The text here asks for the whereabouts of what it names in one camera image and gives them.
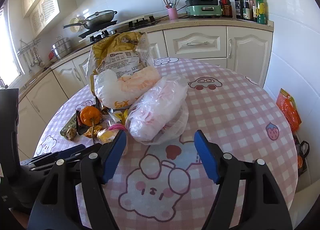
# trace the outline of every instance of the window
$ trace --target window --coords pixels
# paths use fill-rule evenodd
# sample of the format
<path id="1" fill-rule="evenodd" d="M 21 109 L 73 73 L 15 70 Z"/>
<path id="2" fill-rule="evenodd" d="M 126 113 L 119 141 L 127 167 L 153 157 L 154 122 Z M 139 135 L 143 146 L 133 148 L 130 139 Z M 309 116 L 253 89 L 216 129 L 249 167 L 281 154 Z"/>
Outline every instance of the window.
<path id="1" fill-rule="evenodd" d="M 9 36 L 5 10 L 5 6 L 0 9 L 0 78 L 5 85 L 9 86 L 21 75 L 21 72 Z"/>

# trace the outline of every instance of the pink checkered tablecloth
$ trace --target pink checkered tablecloth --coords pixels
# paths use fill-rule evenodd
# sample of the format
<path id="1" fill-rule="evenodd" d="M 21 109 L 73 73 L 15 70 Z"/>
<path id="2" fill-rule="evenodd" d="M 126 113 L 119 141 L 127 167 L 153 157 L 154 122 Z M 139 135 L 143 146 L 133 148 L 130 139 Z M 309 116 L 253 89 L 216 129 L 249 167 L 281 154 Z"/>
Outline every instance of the pink checkered tablecloth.
<path id="1" fill-rule="evenodd" d="M 218 186 L 207 178 L 194 147 L 198 129 L 239 160 L 263 158 L 290 207 L 298 180 L 297 152 L 288 122 L 265 90 L 248 77 L 197 60 L 158 59 L 155 67 L 163 76 L 179 73 L 189 80 L 188 124 L 181 137 L 162 145 L 129 140 L 128 153 L 103 187 L 119 228 L 201 229 Z M 91 145 L 84 136 L 68 141 L 60 130 L 76 109 L 92 103 L 88 86 L 69 99 L 49 122 L 35 156 Z M 239 221 L 244 188 L 241 181 L 231 226 Z M 90 226 L 81 185 L 77 198 L 82 222 Z"/>

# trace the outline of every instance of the green electric grill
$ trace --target green electric grill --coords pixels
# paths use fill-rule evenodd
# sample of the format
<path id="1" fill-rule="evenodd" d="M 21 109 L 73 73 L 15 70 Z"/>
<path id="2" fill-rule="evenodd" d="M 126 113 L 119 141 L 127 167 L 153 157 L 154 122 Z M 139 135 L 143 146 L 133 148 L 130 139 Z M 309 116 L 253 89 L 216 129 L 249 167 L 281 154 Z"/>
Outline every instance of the green electric grill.
<path id="1" fill-rule="evenodd" d="M 218 0 L 186 0 L 187 15 L 193 18 L 220 18 L 221 6 Z"/>

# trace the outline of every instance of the drawer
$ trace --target drawer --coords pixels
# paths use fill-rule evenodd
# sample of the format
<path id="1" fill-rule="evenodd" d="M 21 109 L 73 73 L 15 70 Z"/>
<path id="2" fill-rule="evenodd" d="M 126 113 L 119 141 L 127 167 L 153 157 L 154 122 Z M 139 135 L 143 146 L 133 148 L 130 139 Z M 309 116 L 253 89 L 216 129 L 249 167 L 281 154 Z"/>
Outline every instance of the drawer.
<path id="1" fill-rule="evenodd" d="M 227 58 L 199 58 L 195 60 L 208 63 L 209 65 L 216 65 L 222 68 L 227 68 Z"/>
<path id="2" fill-rule="evenodd" d="M 226 26 L 199 26 L 164 31 L 169 57 L 227 57 Z"/>

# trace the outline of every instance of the pan handle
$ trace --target pan handle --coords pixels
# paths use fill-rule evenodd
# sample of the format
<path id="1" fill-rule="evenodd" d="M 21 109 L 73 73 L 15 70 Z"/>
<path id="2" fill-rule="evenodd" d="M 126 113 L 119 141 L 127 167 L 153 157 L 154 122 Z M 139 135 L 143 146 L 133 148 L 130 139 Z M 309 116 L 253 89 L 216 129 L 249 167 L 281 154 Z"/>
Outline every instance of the pan handle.
<path id="1" fill-rule="evenodd" d="M 68 25 L 63 26 L 63 28 L 65 29 L 65 28 L 67 28 L 67 27 L 71 27 L 71 26 L 81 26 L 81 25 L 83 25 L 83 23 L 72 23 L 72 24 L 68 24 Z"/>

